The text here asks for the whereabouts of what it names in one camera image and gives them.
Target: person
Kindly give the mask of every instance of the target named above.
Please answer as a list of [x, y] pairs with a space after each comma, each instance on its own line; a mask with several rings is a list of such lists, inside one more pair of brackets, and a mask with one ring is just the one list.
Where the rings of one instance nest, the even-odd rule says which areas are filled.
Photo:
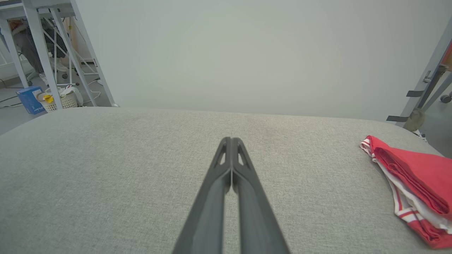
[[[46, 75], [44, 74], [44, 69], [42, 68], [41, 61], [39, 60], [38, 51], [36, 50], [36, 46], [34, 44], [34, 40], [28, 24], [22, 20], [11, 20], [9, 21], [9, 28], [11, 29], [17, 50], [27, 58], [30, 65], [39, 74], [39, 77], [44, 81], [44, 83], [46, 85], [49, 85]], [[52, 37], [52, 39], [54, 38], [55, 30], [52, 27], [49, 27], [47, 23], [42, 22], [42, 28], [47, 32], [48, 35]], [[54, 70], [56, 69], [58, 71], [67, 72], [69, 68], [64, 66], [61, 62], [61, 59], [66, 56], [65, 53], [57, 47], [57, 54], [55, 56], [55, 44], [46, 35], [44, 35], [44, 37], [46, 40], [47, 50], [48, 52], [52, 53], [52, 57], [50, 57], [50, 65]], [[56, 35], [56, 39], [56, 42], [61, 47], [61, 49], [67, 52], [63, 39], [59, 34]], [[56, 57], [56, 66], [54, 66], [54, 57]]]

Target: yellow object in basket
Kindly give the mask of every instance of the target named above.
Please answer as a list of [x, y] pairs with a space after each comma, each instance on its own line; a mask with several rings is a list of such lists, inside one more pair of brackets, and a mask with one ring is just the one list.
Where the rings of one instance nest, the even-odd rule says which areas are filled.
[[52, 101], [53, 101], [53, 96], [51, 96], [50, 94], [44, 95], [43, 98], [45, 101], [47, 101], [47, 103], [52, 103]]

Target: dark pants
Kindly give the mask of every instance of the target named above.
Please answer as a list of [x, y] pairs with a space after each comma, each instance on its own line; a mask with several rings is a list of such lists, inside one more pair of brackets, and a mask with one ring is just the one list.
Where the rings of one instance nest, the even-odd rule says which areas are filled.
[[[54, 38], [53, 33], [55, 32], [53, 28], [45, 28], [44, 31], [46, 31], [52, 39]], [[46, 39], [47, 44], [47, 51], [52, 53], [52, 56], [55, 57], [53, 54], [55, 52], [54, 50], [54, 44], [53, 42], [47, 37], [47, 35], [44, 34], [44, 37]], [[63, 39], [59, 34], [56, 34], [56, 42], [57, 44], [65, 51], [67, 52], [66, 46], [64, 45]], [[34, 45], [33, 37], [31, 35], [30, 28], [27, 28], [24, 31], [21, 31], [14, 35], [14, 43], [16, 44], [16, 48], [19, 52], [24, 55], [31, 66], [35, 69], [37, 73], [44, 73], [44, 69], [42, 68], [41, 61], [39, 60], [38, 51], [36, 50], [36, 46]], [[65, 57], [65, 54], [57, 47], [56, 48], [56, 56], [57, 57]]]

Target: black tape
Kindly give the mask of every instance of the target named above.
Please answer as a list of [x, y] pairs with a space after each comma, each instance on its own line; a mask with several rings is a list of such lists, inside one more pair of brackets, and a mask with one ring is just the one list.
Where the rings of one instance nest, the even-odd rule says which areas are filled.
[[408, 91], [406, 94], [407, 97], [421, 97], [424, 91]]
[[406, 122], [408, 121], [409, 117], [397, 117], [397, 116], [388, 116], [386, 121], [392, 121], [392, 122]]

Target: gray fabric surface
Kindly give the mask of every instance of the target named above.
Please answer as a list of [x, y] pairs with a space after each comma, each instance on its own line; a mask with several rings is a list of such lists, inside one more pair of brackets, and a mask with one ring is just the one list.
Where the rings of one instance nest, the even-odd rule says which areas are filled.
[[[438, 154], [367, 120], [76, 108], [0, 136], [0, 252], [168, 253], [220, 140], [240, 137], [294, 253], [429, 251], [394, 215], [366, 135]], [[225, 253], [239, 252], [226, 196]]]

